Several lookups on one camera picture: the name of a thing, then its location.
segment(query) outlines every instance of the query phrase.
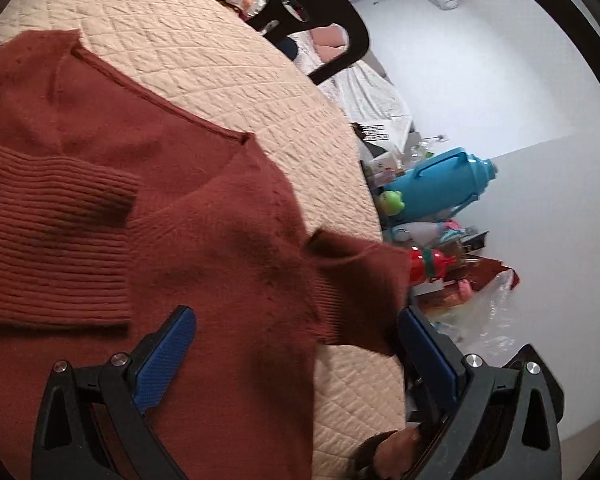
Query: sweater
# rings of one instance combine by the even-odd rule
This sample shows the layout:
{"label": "sweater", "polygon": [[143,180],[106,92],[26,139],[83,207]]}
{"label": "sweater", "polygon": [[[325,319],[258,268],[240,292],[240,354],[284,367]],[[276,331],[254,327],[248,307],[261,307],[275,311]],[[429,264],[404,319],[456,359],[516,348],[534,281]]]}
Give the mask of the sweater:
{"label": "sweater", "polygon": [[29,478],[55,361],[198,334],[152,427],[193,478],[311,478],[315,349],[390,354],[409,254],[319,230],[253,134],[176,108],[77,31],[0,46],[0,459]]}

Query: silver bolt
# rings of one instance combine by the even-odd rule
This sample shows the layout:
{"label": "silver bolt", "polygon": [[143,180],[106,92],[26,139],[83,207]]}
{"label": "silver bolt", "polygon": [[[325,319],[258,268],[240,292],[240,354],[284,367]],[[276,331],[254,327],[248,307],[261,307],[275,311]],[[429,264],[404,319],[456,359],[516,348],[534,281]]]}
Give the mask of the silver bolt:
{"label": "silver bolt", "polygon": [[67,367],[66,361],[58,361],[56,364],[54,364],[54,372],[56,374],[61,374],[62,372],[64,372],[66,370],[66,367]]}
{"label": "silver bolt", "polygon": [[114,366],[124,366],[126,362],[129,361],[129,356],[120,352],[119,354],[115,354],[111,358],[111,364]]}
{"label": "silver bolt", "polygon": [[538,375],[540,373],[540,365],[538,363],[533,362],[533,361],[529,361],[526,364],[526,369],[532,375]]}
{"label": "silver bolt", "polygon": [[471,368],[480,368],[484,362],[478,354],[469,354],[465,359]]}

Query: quilted bedspread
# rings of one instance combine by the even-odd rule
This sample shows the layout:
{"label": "quilted bedspread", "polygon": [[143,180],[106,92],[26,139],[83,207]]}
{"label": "quilted bedspread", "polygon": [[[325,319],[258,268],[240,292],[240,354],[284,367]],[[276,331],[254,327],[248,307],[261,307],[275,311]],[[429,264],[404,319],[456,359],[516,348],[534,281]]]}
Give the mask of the quilted bedspread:
{"label": "quilted bedspread", "polygon": [[[82,31],[108,63],[174,104],[252,131],[294,187],[309,230],[380,239],[342,112],[279,51],[213,0],[12,0],[0,43],[22,30]],[[321,347],[315,367],[314,478],[343,478],[367,437],[404,423],[391,359]]]}

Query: pink cushion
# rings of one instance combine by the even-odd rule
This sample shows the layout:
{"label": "pink cushion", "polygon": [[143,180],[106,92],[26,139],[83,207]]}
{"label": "pink cushion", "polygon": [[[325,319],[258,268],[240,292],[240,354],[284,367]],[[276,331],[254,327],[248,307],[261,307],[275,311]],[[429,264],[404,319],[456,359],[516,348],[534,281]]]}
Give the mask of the pink cushion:
{"label": "pink cushion", "polygon": [[347,44],[342,29],[337,25],[313,28],[311,30],[311,37],[316,45],[336,47]]}
{"label": "pink cushion", "polygon": [[344,52],[344,48],[333,48],[332,46],[324,45],[314,45],[314,47],[323,63],[330,62]]}

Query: wall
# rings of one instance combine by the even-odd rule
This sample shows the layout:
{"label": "wall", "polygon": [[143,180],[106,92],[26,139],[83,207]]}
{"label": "wall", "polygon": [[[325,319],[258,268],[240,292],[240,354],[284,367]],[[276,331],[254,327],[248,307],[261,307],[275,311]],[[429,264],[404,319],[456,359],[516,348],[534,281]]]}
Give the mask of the wall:
{"label": "wall", "polygon": [[498,156],[460,220],[488,229],[486,255],[522,277],[510,333],[562,383],[566,438],[600,419],[600,85],[533,0],[459,1],[356,7],[418,129]]}

